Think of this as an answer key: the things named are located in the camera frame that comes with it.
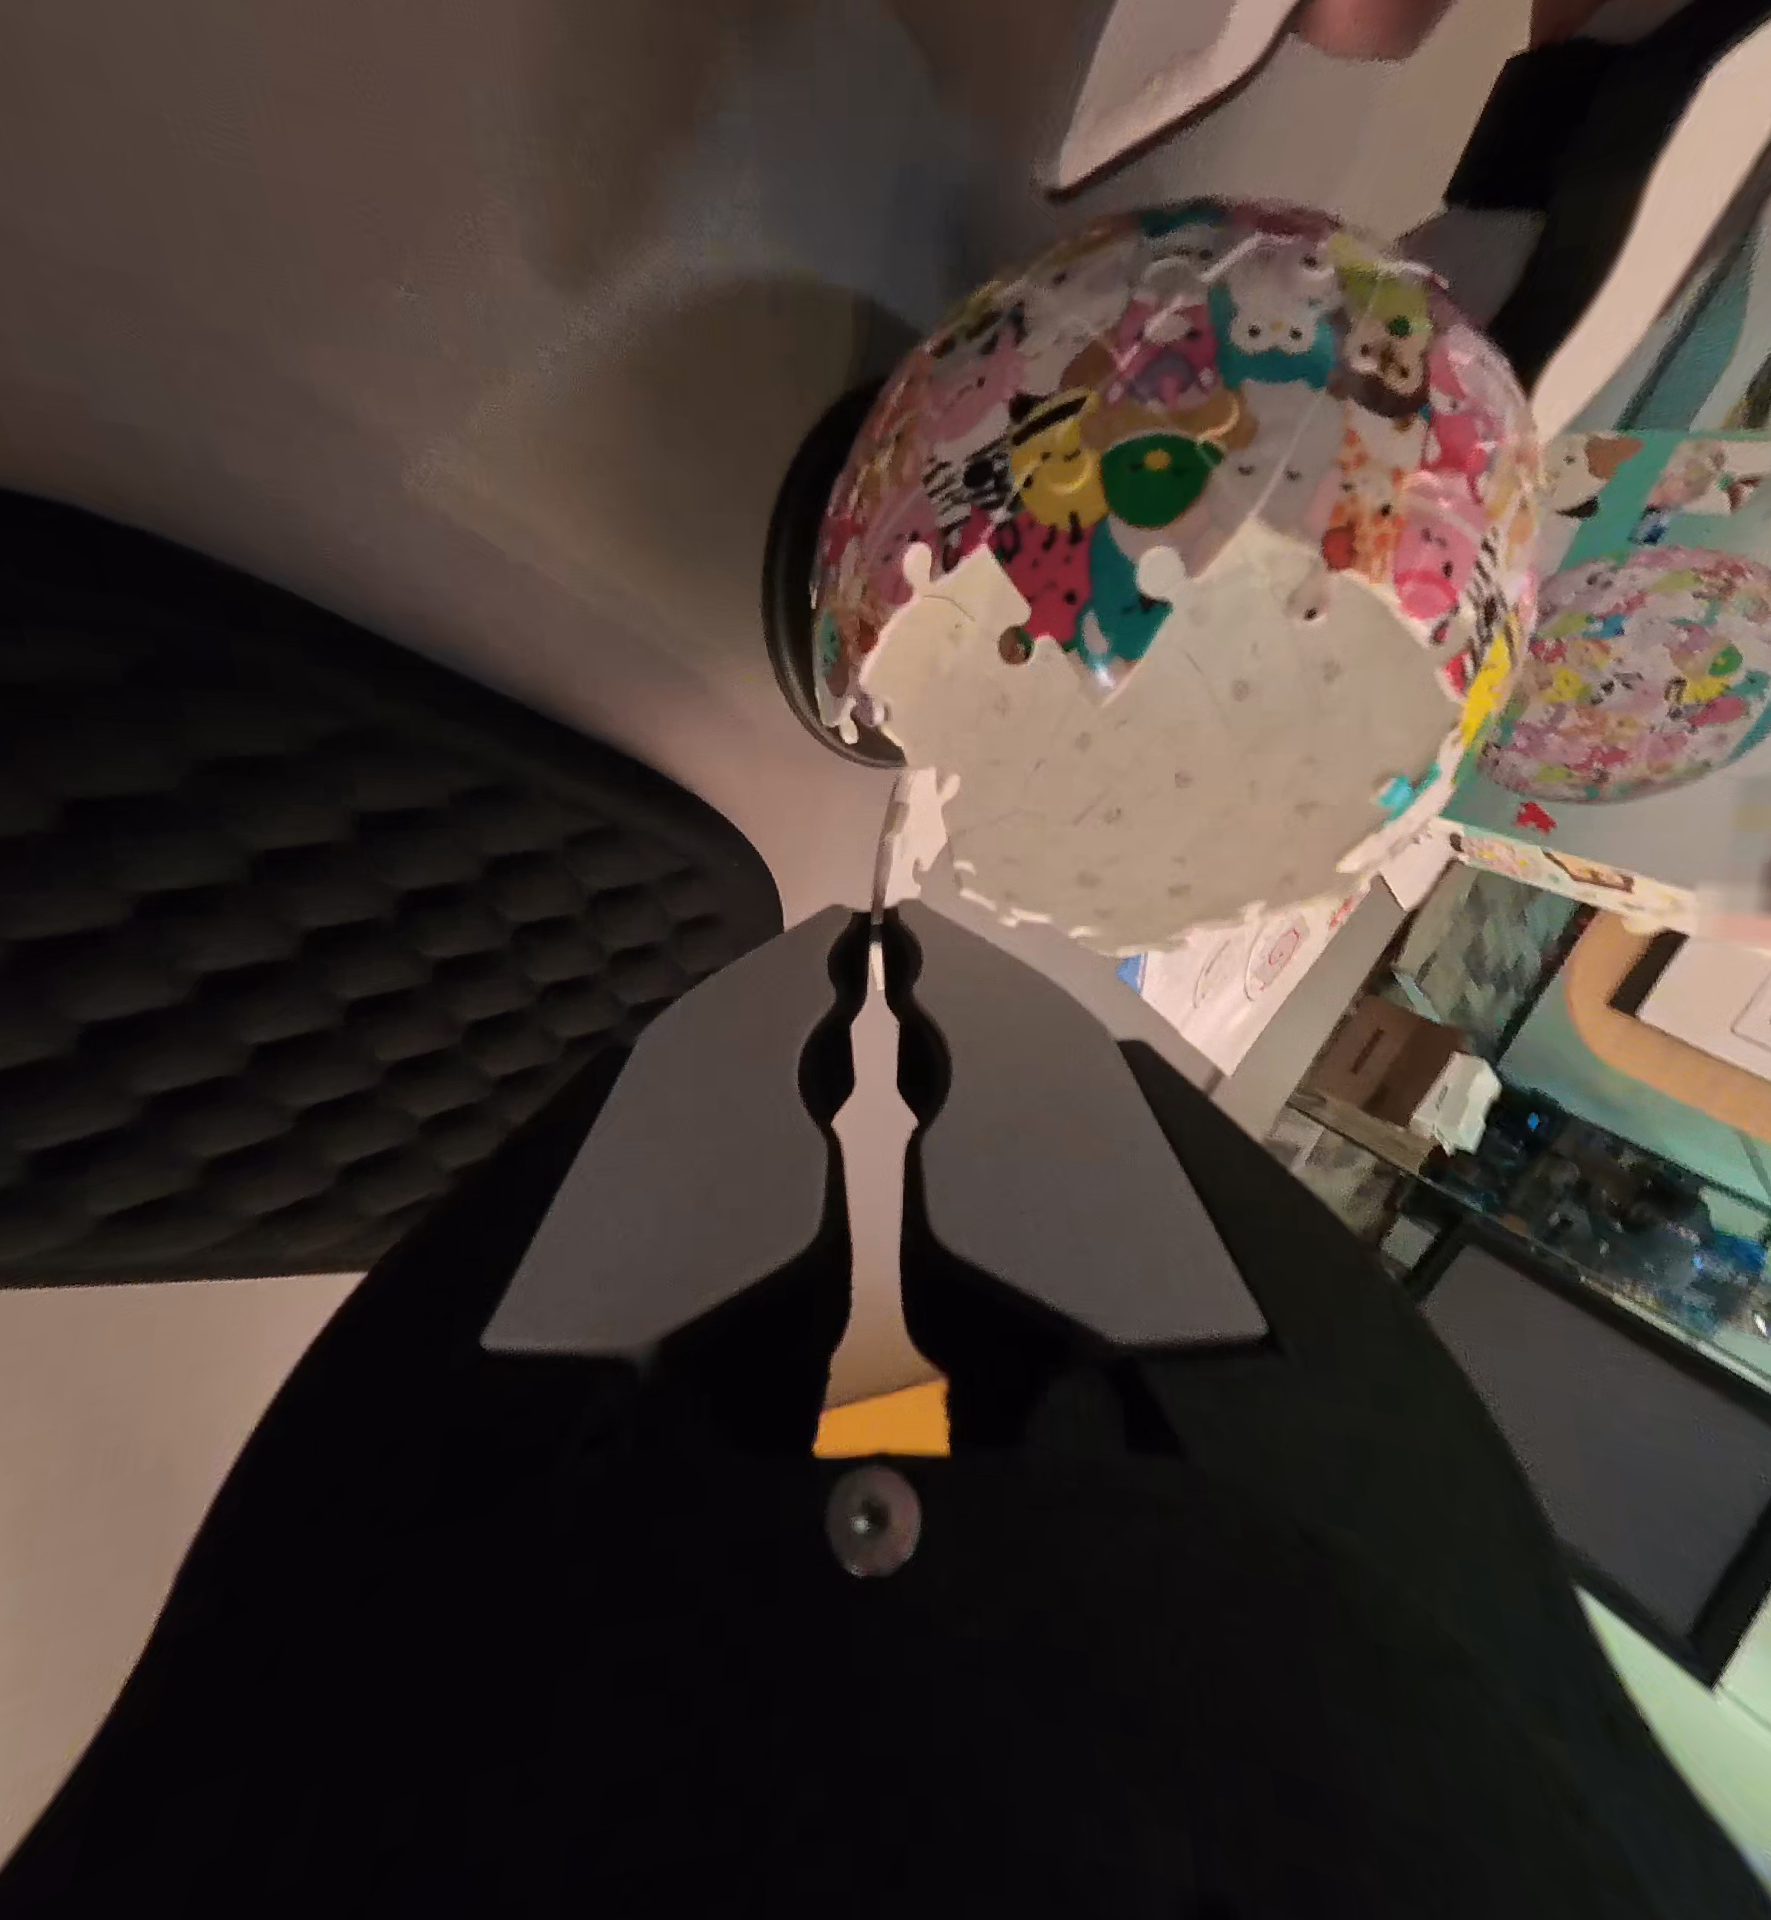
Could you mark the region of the yellow plastic bin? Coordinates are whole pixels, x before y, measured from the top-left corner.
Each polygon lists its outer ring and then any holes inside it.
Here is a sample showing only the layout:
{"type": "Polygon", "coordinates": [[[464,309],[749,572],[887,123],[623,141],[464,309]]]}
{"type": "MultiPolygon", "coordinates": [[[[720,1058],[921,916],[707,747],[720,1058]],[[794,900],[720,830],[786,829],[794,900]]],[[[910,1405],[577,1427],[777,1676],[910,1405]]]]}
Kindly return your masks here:
{"type": "Polygon", "coordinates": [[[811,1453],[817,1459],[951,1455],[948,1387],[929,1380],[825,1408],[811,1453]]]}

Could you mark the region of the white instruction leaflet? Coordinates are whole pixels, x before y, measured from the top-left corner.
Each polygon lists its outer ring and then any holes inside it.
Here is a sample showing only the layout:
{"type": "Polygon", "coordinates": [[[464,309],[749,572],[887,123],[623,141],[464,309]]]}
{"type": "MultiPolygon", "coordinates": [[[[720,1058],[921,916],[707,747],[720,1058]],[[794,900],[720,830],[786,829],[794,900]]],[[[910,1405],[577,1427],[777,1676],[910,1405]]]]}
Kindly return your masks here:
{"type": "Polygon", "coordinates": [[[1174,946],[1119,959],[1115,975],[1229,1076],[1369,893],[1364,886],[1241,925],[1202,927],[1174,946]]]}

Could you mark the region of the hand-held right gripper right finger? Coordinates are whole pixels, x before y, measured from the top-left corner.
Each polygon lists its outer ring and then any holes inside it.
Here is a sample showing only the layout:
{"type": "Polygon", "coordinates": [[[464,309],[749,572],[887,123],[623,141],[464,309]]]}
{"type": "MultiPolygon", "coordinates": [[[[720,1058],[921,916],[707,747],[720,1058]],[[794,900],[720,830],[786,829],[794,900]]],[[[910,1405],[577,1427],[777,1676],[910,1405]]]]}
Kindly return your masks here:
{"type": "Polygon", "coordinates": [[[900,1294],[915,1350],[1204,1355],[1270,1329],[1135,1068],[1165,1064],[1117,983],[1097,1007],[929,905],[890,907],[906,1151],[900,1294]]]}

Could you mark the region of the colourful cartoon puzzle ball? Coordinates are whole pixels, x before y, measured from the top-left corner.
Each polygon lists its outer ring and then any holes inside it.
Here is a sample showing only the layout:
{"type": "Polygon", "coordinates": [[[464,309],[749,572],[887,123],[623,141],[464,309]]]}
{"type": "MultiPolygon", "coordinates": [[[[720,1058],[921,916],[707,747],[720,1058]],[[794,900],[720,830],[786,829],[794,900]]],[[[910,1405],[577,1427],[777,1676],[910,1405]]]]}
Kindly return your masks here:
{"type": "Polygon", "coordinates": [[[963,898],[1111,956],[1348,900],[1448,804],[1536,595],[1542,443],[1435,269],[1332,216],[1101,218],[865,409],[811,692],[963,898]]]}

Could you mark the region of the black quilted wrist rest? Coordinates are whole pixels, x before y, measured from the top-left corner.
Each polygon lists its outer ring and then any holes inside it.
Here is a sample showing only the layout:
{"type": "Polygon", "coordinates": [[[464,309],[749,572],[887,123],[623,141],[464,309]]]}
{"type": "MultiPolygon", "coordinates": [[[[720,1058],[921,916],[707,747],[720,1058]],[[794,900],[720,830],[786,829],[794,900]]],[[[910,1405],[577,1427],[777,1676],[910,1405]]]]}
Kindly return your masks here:
{"type": "Polygon", "coordinates": [[[782,927],[655,769],[0,487],[0,1290],[362,1272],[782,927]]]}

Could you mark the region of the cardboard box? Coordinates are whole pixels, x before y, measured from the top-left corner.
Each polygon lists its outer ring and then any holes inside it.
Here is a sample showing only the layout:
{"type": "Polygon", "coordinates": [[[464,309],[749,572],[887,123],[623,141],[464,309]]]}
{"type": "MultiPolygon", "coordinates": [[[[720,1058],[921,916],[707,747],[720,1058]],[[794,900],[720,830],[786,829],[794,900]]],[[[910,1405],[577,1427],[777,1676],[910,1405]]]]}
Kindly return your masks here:
{"type": "Polygon", "coordinates": [[[1429,1149],[1468,1155],[1503,1090],[1468,1037],[1386,997],[1355,1000],[1303,1090],[1429,1149]]]}

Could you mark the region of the white puzzle piece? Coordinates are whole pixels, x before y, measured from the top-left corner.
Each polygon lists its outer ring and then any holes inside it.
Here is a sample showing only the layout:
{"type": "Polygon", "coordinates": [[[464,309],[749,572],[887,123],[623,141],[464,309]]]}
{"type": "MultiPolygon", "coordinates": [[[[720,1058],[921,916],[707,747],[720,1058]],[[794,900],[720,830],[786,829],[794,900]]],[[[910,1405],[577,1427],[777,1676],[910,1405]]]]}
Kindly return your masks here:
{"type": "Polygon", "coordinates": [[[870,978],[891,1007],[910,993],[918,974],[920,944],[904,925],[910,905],[953,922],[963,912],[941,783],[930,769],[897,771],[870,857],[870,978]]]}

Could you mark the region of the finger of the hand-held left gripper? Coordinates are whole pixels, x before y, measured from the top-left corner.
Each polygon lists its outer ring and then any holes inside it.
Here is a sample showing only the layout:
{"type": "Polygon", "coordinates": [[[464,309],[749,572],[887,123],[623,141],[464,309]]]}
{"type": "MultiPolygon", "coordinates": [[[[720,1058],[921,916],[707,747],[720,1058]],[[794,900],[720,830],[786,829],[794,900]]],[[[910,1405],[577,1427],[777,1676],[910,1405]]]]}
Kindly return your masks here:
{"type": "Polygon", "coordinates": [[[1771,1],[1523,14],[1444,186],[1444,278],[1550,438],[1652,385],[1768,202],[1771,1]]]}
{"type": "Polygon", "coordinates": [[[1042,146],[1042,191],[1082,194],[1243,88],[1297,1],[1111,1],[1042,146]]]}

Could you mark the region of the black round ball stand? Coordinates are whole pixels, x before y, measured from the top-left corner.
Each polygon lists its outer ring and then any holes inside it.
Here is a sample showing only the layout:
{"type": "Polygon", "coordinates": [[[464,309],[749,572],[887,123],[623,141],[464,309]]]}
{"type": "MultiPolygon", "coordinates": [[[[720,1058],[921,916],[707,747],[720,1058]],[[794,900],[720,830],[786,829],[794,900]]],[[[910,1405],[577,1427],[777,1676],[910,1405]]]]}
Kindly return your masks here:
{"type": "Polygon", "coordinates": [[[842,761],[896,773],[904,758],[884,732],[854,724],[854,737],[846,738],[835,723],[825,723],[814,683],[817,654],[809,605],[811,563],[832,486],[884,388],[884,378],[850,388],[811,425],[794,453],[767,516],[758,615],[772,679],[801,730],[842,761]]]}

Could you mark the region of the black panel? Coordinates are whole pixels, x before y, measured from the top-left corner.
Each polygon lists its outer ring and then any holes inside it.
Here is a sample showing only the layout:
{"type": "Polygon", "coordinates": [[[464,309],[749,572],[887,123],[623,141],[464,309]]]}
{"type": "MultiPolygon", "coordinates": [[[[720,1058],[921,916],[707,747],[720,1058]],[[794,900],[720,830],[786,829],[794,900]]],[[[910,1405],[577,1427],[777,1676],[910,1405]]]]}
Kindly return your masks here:
{"type": "Polygon", "coordinates": [[[1771,1597],[1771,1392],[1473,1226],[1409,1287],[1576,1585],[1717,1685],[1771,1597]]]}

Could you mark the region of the puzzle ball box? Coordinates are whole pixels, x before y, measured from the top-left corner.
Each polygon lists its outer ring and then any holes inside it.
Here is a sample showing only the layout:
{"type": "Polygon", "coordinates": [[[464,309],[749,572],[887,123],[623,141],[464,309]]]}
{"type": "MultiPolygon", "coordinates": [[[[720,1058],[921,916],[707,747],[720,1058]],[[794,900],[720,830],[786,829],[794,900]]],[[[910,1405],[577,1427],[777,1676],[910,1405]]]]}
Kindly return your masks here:
{"type": "Polygon", "coordinates": [[[1771,438],[1544,447],[1536,621],[1442,820],[1486,874],[1676,932],[1771,932],[1771,438]]]}

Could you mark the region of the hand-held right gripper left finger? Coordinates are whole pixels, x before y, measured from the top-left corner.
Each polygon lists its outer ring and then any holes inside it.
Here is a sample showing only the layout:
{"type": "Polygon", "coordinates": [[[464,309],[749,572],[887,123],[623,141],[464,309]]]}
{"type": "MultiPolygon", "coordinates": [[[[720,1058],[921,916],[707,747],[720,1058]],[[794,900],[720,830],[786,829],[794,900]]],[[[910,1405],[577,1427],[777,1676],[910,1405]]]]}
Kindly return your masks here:
{"type": "Polygon", "coordinates": [[[849,1245],[835,1120],[870,922],[831,905],[689,989],[635,1042],[482,1335],[636,1361],[811,1250],[849,1245]]]}

